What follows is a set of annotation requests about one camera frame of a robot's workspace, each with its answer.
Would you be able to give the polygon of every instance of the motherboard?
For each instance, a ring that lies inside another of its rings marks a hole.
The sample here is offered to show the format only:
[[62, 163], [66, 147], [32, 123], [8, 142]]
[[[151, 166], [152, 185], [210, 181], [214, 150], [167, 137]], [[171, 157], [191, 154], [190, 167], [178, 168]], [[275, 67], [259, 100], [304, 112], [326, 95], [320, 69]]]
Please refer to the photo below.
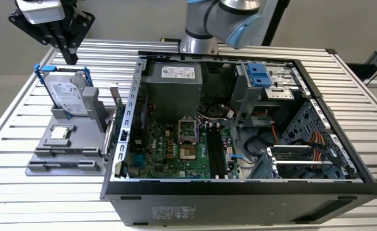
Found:
[[239, 179], [238, 165], [230, 157], [232, 142], [228, 127], [202, 126], [198, 121], [191, 124], [186, 120], [154, 121], [148, 126], [146, 151], [132, 155], [131, 177]]

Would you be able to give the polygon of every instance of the aluminum extrusion table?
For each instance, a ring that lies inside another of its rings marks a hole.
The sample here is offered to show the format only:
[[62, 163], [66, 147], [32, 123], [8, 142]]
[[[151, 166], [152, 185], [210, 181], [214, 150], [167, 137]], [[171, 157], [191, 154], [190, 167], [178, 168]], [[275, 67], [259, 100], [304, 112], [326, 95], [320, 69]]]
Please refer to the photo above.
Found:
[[[127, 102], [138, 51], [178, 52], [178, 43], [87, 39], [79, 48], [79, 66], [92, 71], [100, 100], [115, 105], [110, 86], [116, 83]], [[222, 55], [300, 59], [339, 123], [377, 179], [377, 99], [342, 58], [324, 49], [252, 46]], [[68, 67], [50, 50], [42, 64]], [[0, 230], [119, 230], [124, 228], [110, 202], [102, 202], [103, 177], [27, 177], [32, 158], [51, 120], [52, 101], [35, 75], [0, 119]], [[377, 199], [322, 225], [147, 227], [151, 230], [295, 230], [366, 231], [377, 229]]]

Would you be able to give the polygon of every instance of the open computer tower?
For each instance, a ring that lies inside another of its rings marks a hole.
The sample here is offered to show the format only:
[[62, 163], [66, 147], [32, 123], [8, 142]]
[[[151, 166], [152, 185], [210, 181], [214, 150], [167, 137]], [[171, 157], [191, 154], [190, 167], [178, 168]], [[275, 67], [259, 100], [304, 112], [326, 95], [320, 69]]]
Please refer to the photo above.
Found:
[[103, 199], [126, 225], [323, 223], [377, 183], [299, 60], [140, 52]]

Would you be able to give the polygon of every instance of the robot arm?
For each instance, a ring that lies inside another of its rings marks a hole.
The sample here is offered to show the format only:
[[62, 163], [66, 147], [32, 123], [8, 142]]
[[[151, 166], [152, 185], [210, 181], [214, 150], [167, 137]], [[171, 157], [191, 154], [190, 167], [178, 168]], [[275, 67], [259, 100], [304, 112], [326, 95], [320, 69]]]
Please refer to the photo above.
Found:
[[218, 54], [218, 40], [242, 49], [263, 26], [260, 0], [188, 0], [187, 35], [182, 53]]
[[[187, 0], [187, 35], [182, 53], [218, 54], [218, 40], [230, 47], [248, 46], [263, 25], [260, 0]], [[95, 22], [95, 16], [78, 9], [79, 0], [16, 0], [10, 21], [43, 45], [60, 49], [70, 65]]]
[[16, 0], [10, 21], [43, 45], [60, 49], [70, 65], [95, 22], [95, 16], [76, 7], [76, 0]]

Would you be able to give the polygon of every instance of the power supply label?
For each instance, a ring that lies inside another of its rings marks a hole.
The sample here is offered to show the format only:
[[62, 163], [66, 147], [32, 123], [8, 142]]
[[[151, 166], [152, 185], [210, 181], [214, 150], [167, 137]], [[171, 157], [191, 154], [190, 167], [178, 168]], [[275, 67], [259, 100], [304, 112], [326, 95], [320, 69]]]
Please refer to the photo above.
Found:
[[196, 78], [195, 67], [164, 66], [162, 68], [163, 78]]
[[87, 114], [78, 86], [67, 82], [51, 82], [51, 86], [63, 109], [76, 116]]
[[196, 206], [152, 206], [154, 219], [194, 219]]

